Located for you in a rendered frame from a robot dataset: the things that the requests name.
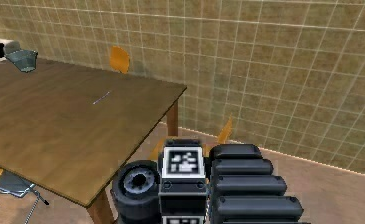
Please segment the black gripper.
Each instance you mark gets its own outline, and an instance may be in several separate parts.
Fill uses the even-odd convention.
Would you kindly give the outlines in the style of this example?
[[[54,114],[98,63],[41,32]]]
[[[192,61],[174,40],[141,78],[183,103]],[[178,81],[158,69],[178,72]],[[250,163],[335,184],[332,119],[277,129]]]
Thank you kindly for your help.
[[[160,224],[157,163],[138,160],[114,176],[110,190],[118,211],[117,224]]]

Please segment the grey metal-legged chair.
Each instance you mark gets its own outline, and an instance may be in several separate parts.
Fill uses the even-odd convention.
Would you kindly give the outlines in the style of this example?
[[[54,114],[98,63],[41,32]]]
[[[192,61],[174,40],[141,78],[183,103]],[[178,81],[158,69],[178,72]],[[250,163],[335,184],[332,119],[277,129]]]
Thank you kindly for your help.
[[[16,174],[13,174],[10,171],[4,170],[0,168],[0,195],[11,195],[15,198],[22,199],[28,193],[32,193],[36,196],[36,199],[26,216],[24,224],[29,224],[30,219],[38,205],[38,202],[41,201],[45,205],[49,206],[50,203],[44,199],[41,193],[35,189],[36,185]]]

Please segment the brown wooden table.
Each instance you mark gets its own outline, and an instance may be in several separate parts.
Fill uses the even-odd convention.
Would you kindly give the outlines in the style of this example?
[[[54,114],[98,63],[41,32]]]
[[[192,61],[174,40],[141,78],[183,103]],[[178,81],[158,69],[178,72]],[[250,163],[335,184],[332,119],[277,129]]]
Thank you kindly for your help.
[[[44,59],[31,73],[1,62],[0,168],[85,207],[94,224],[112,224],[106,186],[161,120],[177,134],[185,89]]]

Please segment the orange chair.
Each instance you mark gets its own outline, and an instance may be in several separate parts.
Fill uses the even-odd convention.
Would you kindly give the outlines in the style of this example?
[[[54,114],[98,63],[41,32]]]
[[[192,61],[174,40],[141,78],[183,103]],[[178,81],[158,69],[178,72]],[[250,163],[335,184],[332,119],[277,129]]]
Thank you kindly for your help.
[[[227,123],[223,126],[221,132],[216,137],[216,141],[213,142],[213,143],[203,143],[202,144],[203,155],[205,157],[209,156],[210,150],[214,146],[217,146],[219,144],[225,144],[227,142],[227,140],[228,140],[228,138],[229,138],[229,136],[231,135],[231,132],[232,132],[232,123],[233,123],[233,118],[229,117]],[[163,151],[164,143],[168,139],[179,140],[179,137],[167,136],[165,138],[161,138],[159,140],[159,142],[157,143],[157,145],[152,150],[152,152],[150,153],[150,155],[148,157],[149,160],[151,160],[151,161],[157,161],[158,160],[158,155]]]
[[[126,74],[129,70],[130,56],[123,48],[112,46],[109,62],[112,69]]]

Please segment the thin silver pen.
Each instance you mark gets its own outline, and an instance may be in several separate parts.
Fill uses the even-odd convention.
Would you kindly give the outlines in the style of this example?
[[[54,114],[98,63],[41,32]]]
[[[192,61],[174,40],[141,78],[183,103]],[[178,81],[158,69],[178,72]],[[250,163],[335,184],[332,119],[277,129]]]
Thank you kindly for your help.
[[[111,91],[106,92],[103,96],[99,97],[97,100],[93,101],[93,105],[99,103],[101,100],[103,100],[104,98],[106,98],[107,96],[109,96],[109,94],[111,93]]]

